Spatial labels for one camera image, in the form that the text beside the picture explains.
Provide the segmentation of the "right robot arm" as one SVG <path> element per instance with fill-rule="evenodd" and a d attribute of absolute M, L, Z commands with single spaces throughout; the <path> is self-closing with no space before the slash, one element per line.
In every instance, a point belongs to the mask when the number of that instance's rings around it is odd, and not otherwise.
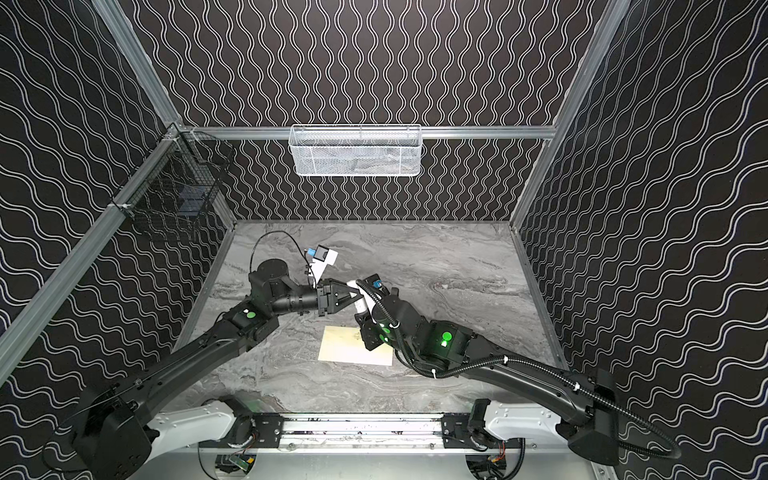
<path fill-rule="evenodd" d="M 407 368 L 433 380 L 464 377 L 522 396 L 560 418 L 555 432 L 573 453 L 597 464 L 619 463 L 618 413 L 601 402 L 616 400 L 608 371 L 580 374 L 552 367 L 468 327 L 429 320 L 394 294 L 358 300 L 355 308 L 367 349 L 388 345 Z"/>

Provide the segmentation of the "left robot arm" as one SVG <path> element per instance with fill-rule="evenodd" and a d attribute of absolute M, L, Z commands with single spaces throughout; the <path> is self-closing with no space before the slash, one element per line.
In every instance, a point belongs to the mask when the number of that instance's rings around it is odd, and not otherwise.
<path fill-rule="evenodd" d="M 126 479 L 150 456 L 158 433 L 150 421 L 174 397 L 220 365 L 263 342 L 289 313 L 337 313 L 366 292 L 335 279 L 294 282 L 281 259 L 248 276 L 249 295 L 197 339 L 154 366 L 83 390 L 68 442 L 96 479 Z"/>

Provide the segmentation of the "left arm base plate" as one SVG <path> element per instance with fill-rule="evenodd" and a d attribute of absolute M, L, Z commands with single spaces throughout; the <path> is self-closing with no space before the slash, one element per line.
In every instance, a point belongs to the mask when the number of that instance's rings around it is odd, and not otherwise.
<path fill-rule="evenodd" d="M 248 417 L 243 449 L 275 449 L 280 445 L 285 418 L 277 413 L 256 414 Z"/>

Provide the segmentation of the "cream envelope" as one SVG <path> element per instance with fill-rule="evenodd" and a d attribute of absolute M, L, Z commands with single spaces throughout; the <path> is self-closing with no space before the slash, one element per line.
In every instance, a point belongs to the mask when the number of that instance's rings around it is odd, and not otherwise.
<path fill-rule="evenodd" d="M 374 366 L 391 366 L 393 350 L 380 345 L 367 350 L 360 332 L 351 327 L 326 326 L 324 328 L 318 360 L 321 362 L 348 363 Z"/>

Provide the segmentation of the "white glue stick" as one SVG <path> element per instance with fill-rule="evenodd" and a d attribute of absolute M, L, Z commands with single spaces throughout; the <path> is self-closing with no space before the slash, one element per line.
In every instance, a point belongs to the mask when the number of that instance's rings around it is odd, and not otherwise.
<path fill-rule="evenodd" d="M 361 291 L 358 287 L 356 280 L 350 280 L 346 283 L 347 286 L 352 288 L 355 291 L 355 302 L 354 307 L 357 314 L 367 314 L 370 312 L 369 305 L 368 305 L 368 296 L 366 293 Z"/>

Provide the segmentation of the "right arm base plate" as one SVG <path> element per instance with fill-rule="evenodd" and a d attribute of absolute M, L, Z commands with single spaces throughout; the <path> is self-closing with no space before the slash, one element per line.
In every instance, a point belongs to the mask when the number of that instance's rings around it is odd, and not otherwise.
<path fill-rule="evenodd" d="M 446 449 L 470 449 L 483 452 L 487 446 L 473 437 L 469 427 L 469 415 L 446 413 L 440 419 L 440 434 Z"/>

